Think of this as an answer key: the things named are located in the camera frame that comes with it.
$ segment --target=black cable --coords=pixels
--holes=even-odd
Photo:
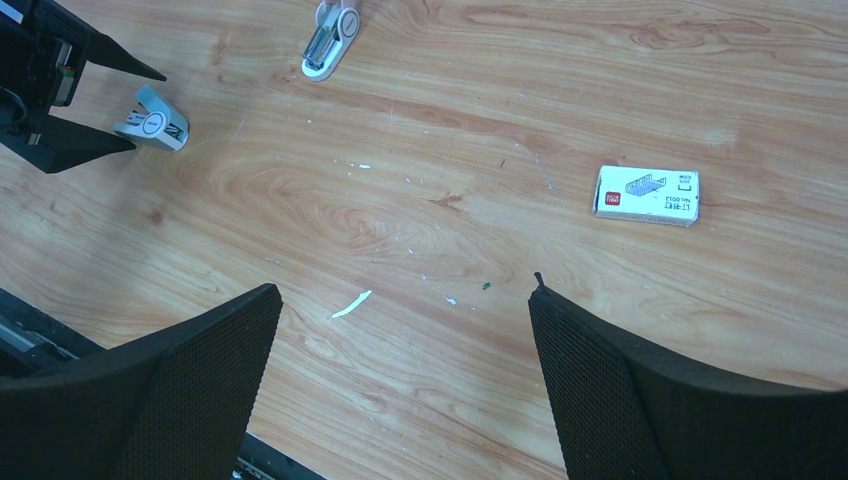
[[[29,116],[29,109],[26,108],[26,104],[24,103],[24,100],[17,93],[9,90],[6,87],[2,87],[2,86],[0,86],[0,92],[2,92],[5,96],[11,98],[12,102],[17,104],[18,108],[21,110],[21,116],[20,117],[16,118],[15,120],[12,120],[9,123],[0,123],[0,129],[11,130],[11,129],[17,127],[18,125],[24,123],[27,116]]]

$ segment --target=wood grain surface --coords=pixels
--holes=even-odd
[[[62,3],[191,138],[52,176],[0,150],[0,286],[111,347],[276,283],[250,430],[328,478],[563,478],[536,270],[696,359],[848,387],[845,2],[367,0],[324,83],[314,0]],[[54,112],[110,130],[144,83],[89,65]],[[603,164],[699,170],[700,220],[593,218]]]

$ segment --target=open stapler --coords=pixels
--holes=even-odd
[[[359,12],[355,0],[324,0],[315,11],[315,34],[303,52],[303,74],[320,82],[336,69],[356,34]]]

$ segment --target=white box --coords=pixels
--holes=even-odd
[[[698,219],[698,172],[604,165],[598,174],[596,217],[688,227]]]

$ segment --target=red square on box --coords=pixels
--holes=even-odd
[[[607,205],[621,205],[621,194],[618,192],[607,192],[605,203]]]

